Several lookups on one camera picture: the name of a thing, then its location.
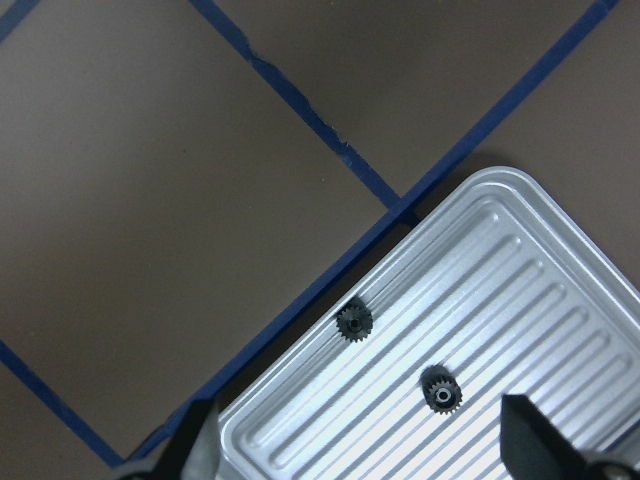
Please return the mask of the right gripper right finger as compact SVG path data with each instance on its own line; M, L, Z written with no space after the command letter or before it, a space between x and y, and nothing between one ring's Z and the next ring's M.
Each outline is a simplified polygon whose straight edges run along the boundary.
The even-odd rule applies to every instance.
M639 470L577 450L525 395L501 398L500 459L513 479L637 479Z

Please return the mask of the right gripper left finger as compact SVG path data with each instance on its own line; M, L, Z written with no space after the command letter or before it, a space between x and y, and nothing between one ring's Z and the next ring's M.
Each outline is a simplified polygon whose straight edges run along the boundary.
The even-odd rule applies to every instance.
M219 410L215 399L197 400L157 460L126 462L108 479L215 479L220 467Z

